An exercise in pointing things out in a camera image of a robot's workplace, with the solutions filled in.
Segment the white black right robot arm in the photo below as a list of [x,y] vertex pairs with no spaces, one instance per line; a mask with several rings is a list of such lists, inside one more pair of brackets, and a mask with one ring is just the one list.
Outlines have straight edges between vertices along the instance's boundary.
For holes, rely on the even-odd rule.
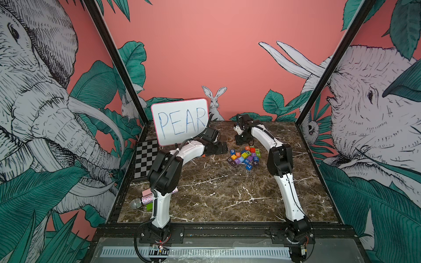
[[312,227],[304,213],[293,182],[292,147],[273,136],[261,121],[252,119],[248,114],[236,115],[235,140],[243,145],[258,140],[268,151],[266,167],[276,180],[286,211],[286,236],[292,244],[307,244]]

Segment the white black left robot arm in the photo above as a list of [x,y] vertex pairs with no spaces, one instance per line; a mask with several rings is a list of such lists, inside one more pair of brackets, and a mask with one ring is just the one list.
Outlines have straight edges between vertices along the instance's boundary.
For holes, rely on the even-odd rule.
[[146,229],[156,241],[165,242],[170,237],[169,207],[172,192],[179,184],[183,165],[203,155],[226,153],[226,142],[208,142],[199,138],[185,140],[173,151],[159,151],[148,174],[153,207],[151,219],[146,224]]

